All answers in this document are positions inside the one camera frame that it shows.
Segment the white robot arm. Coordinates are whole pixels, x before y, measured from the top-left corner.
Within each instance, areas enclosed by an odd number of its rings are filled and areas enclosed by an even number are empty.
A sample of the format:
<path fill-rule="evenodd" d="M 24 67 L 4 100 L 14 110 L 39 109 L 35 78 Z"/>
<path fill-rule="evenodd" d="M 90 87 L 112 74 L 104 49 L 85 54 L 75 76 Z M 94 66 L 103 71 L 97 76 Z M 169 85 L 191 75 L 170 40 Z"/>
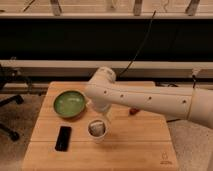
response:
<path fill-rule="evenodd" d="M 116 74 L 100 67 L 86 83 L 85 95 L 105 113 L 112 104 L 169 115 L 213 129 L 213 91 L 190 87 L 144 87 L 116 84 Z"/>

